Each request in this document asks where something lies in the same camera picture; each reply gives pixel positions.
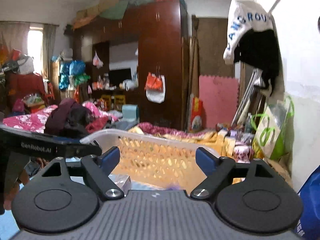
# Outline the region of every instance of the metal screw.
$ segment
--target metal screw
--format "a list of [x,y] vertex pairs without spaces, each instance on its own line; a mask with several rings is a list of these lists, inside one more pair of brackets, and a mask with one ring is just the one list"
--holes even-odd
[[108,197],[119,197],[121,195],[121,191],[118,189],[112,188],[106,191],[106,195]]
[[198,188],[193,191],[193,195],[197,197],[207,197],[209,196],[209,191],[207,191],[206,189]]

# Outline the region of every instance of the pink floral blanket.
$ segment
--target pink floral blanket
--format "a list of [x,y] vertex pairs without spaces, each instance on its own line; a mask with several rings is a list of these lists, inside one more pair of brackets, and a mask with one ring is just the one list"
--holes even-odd
[[[110,115],[107,112],[100,111],[91,102],[87,102],[83,106],[90,109],[92,114],[96,118],[103,117],[103,116],[111,116],[113,122],[118,120],[118,118],[116,118],[115,116]],[[3,124],[13,128],[18,128],[21,130],[44,133],[45,123],[47,122],[47,119],[51,114],[51,112],[57,107],[58,107],[57,105],[51,105],[44,109],[41,109],[40,111],[34,114],[18,115],[18,116],[4,118]]]

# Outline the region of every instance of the black circular disc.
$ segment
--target black circular disc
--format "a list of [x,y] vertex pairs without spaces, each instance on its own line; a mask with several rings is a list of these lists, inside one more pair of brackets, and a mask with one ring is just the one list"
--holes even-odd
[[245,231],[271,234],[290,229],[302,212],[301,201],[292,190],[269,181],[226,187],[217,196],[216,210],[226,222]]
[[17,224],[39,233],[61,233],[86,223],[99,201],[87,186],[51,177],[46,183],[30,181],[12,202]]

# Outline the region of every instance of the white logo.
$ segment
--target white logo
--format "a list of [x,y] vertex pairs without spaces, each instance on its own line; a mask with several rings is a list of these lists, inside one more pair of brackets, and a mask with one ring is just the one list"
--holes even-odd
[[23,142],[21,143],[21,147],[29,150],[35,150],[38,152],[51,153],[50,148],[45,148],[45,147],[41,147],[33,144],[25,144]]
[[159,193],[155,193],[155,194],[152,194],[151,196],[156,198],[156,197],[160,196],[160,194]]

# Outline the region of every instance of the white container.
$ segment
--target white container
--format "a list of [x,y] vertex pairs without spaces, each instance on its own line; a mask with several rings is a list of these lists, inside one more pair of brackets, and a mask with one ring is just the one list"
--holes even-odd
[[116,129],[100,130],[80,140],[85,144],[93,141],[97,141],[103,153],[112,146],[119,147],[120,162],[113,174],[126,174],[133,180],[158,187],[179,185],[188,193],[206,178],[196,164],[196,150],[203,147],[220,157],[213,149],[200,144]]

